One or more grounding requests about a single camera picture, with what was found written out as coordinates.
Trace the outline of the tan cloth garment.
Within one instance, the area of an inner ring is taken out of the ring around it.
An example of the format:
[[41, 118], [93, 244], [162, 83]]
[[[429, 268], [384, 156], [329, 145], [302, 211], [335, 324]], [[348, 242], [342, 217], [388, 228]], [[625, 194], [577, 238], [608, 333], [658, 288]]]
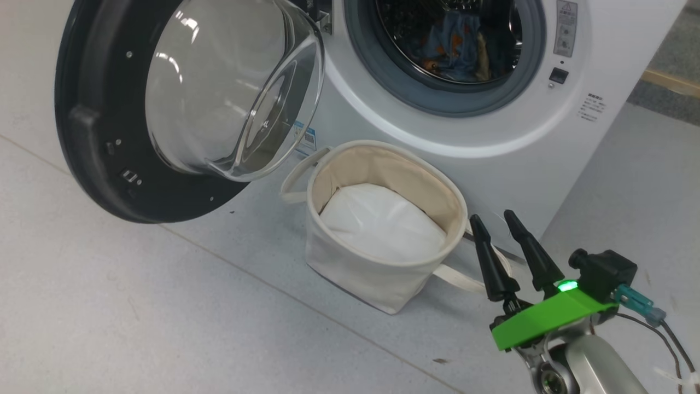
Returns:
[[477, 66], [475, 77], [478, 82], [489, 82], [492, 80], [492, 70], [487, 48], [487, 37], [479, 30], [477, 34]]

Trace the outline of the blue energy label sticker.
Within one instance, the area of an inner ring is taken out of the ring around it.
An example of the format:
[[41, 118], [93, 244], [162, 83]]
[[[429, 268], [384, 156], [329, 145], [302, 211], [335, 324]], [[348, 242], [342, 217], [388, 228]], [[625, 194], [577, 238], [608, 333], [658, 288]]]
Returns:
[[317, 134], [311, 127], [300, 121], [294, 123], [293, 131], [295, 135], [303, 135], [295, 151], [301, 155], [312, 155], [317, 151]]

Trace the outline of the grey rubber door gasket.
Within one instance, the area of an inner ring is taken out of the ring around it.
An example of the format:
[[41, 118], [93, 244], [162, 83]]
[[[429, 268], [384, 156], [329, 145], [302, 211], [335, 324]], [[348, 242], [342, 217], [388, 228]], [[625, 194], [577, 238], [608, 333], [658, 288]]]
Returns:
[[360, 62], [400, 102], [427, 114], [455, 119], [502, 109], [534, 80], [545, 54], [547, 18], [543, 0], [515, 0], [523, 47], [517, 67], [496, 82], [460, 85], [422, 74], [390, 42], [378, 20], [377, 0], [342, 0], [348, 37]]

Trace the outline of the stainless steel washer drum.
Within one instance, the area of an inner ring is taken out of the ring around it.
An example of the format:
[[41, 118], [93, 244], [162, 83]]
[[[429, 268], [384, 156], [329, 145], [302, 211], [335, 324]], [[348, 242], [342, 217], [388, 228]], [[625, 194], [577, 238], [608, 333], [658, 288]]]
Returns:
[[522, 53], [522, 21], [515, 0], [377, 0], [378, 20], [390, 42], [419, 72], [447, 83], [418, 65], [418, 55], [433, 46], [431, 28], [448, 11], [475, 14], [487, 37], [492, 80], [508, 77], [517, 67]]

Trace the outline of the white padding in basket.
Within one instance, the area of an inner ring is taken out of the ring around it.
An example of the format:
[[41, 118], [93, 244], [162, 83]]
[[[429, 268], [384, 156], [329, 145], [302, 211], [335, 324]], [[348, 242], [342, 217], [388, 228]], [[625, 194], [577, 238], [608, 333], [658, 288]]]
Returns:
[[370, 183], [339, 189], [320, 220], [350, 248], [399, 266], [434, 257], [447, 239], [445, 231], [416, 205]]

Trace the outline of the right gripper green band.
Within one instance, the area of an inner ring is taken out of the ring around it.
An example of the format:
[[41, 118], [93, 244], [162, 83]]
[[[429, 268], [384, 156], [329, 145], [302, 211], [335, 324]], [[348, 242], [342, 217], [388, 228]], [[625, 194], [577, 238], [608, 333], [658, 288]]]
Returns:
[[[499, 351], [522, 346], [560, 327], [618, 307], [614, 301], [599, 302], [584, 292], [582, 280], [564, 280], [564, 275], [536, 237], [531, 234], [512, 210], [505, 210], [504, 219], [513, 239], [522, 248], [532, 273], [533, 288], [544, 293], [557, 293], [549, 299], [509, 316], [492, 328]], [[492, 247], [492, 239], [479, 215], [470, 216], [477, 257], [487, 298], [492, 302], [517, 299], [520, 287], [505, 271]]]

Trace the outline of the metal door hinge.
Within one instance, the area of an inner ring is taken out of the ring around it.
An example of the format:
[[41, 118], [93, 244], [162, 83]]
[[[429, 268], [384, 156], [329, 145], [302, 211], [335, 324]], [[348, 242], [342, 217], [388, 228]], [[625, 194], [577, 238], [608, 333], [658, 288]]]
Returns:
[[312, 5], [318, 28], [323, 33], [333, 34], [334, 0], [312, 0]]

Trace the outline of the small printed text label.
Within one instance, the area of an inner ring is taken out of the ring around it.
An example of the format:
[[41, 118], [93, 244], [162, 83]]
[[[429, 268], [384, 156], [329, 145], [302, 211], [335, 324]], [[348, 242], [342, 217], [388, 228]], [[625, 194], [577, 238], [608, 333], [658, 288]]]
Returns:
[[587, 93], [577, 111], [577, 116], [580, 119], [595, 123], [602, 117], [605, 110], [606, 104], [602, 97]]

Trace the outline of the white zip tie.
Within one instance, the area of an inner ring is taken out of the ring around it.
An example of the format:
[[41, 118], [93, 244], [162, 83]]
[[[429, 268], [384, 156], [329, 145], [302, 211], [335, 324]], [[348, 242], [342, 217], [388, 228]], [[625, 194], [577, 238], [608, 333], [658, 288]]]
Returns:
[[653, 370], [656, 374], [660, 375], [661, 377], [663, 377], [665, 379], [671, 380], [674, 384], [676, 384], [678, 386], [683, 386], [683, 387], [686, 387], [686, 386], [696, 387], [697, 386], [698, 389], [700, 390], [700, 375], [698, 374], [698, 372], [691, 372], [690, 374], [688, 374], [688, 376], [686, 378], [682, 378], [682, 377], [677, 377], [677, 376], [671, 374], [670, 372], [667, 372], [667, 371], [665, 371], [659, 367], [656, 367], [656, 366], [654, 366]]

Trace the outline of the white front-load washing machine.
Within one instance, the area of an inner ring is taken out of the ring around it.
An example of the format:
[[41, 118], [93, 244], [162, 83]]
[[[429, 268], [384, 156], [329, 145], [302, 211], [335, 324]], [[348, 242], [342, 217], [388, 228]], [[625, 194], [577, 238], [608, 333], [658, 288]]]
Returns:
[[[514, 211], [542, 237], [628, 95], [689, 0], [567, 0], [578, 4], [571, 58], [556, 55], [557, 0], [542, 0], [545, 54], [534, 80], [500, 110], [455, 119], [413, 109], [369, 74], [348, 37], [342, 0], [333, 33], [323, 33], [325, 82], [315, 117], [317, 150], [355, 140], [403, 147], [444, 172], [462, 190], [500, 248], [520, 254], [503, 217]], [[552, 69], [568, 71], [564, 84]], [[587, 93], [605, 113], [578, 117]]]

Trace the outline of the wooden baseboard strip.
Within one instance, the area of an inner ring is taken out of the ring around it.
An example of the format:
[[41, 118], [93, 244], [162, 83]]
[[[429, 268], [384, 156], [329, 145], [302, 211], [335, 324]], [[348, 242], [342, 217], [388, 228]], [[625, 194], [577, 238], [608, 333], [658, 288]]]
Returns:
[[646, 69], [640, 80], [655, 86], [663, 87], [679, 95], [700, 100], [700, 82], [693, 82], [687, 78], [678, 77], [654, 69]]

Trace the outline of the cream canvas laundry basket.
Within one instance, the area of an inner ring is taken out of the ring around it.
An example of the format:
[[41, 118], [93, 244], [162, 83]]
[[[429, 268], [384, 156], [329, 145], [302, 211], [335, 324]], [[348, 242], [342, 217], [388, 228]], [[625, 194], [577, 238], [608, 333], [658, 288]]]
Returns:
[[[358, 252], [334, 235], [320, 213], [339, 189], [363, 183], [393, 190], [425, 212], [446, 233], [440, 252], [399, 266]], [[486, 292], [483, 282], [444, 264], [464, 235], [472, 233], [462, 192], [409, 150], [374, 140], [325, 147], [296, 165], [284, 180], [280, 196], [287, 204], [306, 205], [308, 266], [386, 314], [397, 314], [433, 275], [467, 292]]]

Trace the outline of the grey warning sticker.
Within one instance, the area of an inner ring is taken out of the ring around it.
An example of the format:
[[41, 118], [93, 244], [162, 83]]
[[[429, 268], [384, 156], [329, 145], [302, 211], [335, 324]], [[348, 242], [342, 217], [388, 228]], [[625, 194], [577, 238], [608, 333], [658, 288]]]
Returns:
[[578, 25], [578, 4], [567, 0], [557, 0], [556, 55], [571, 58], [574, 52]]

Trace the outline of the blue bear-print garment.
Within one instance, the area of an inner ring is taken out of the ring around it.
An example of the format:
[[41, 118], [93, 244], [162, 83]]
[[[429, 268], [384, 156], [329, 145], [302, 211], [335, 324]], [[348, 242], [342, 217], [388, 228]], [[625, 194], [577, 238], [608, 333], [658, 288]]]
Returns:
[[467, 51], [445, 48], [444, 45], [428, 47], [418, 55], [418, 65], [430, 74], [457, 83], [476, 83], [477, 57]]
[[448, 11], [431, 28], [433, 47], [438, 54], [447, 56], [450, 64], [473, 64], [478, 58], [480, 25], [475, 14]]

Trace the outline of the black round glass washer door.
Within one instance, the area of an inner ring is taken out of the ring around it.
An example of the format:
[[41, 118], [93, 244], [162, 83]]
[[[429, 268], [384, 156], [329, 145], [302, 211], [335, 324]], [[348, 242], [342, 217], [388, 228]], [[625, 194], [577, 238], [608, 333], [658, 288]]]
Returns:
[[100, 208], [188, 221], [290, 157], [324, 72], [305, 0], [74, 0], [56, 65], [57, 136]]

